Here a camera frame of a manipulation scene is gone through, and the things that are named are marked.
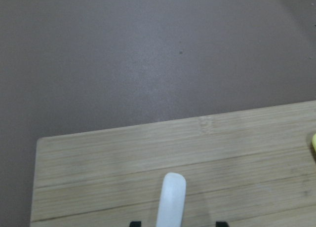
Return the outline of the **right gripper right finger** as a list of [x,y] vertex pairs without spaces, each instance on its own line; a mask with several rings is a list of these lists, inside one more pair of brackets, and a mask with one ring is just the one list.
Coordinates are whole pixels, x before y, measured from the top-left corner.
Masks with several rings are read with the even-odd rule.
[[226,221],[217,221],[215,226],[216,227],[230,227]]

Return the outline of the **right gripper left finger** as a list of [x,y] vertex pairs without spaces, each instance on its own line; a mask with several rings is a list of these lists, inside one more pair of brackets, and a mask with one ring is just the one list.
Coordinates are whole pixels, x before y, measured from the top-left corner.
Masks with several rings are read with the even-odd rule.
[[141,227],[141,221],[131,221],[130,227]]

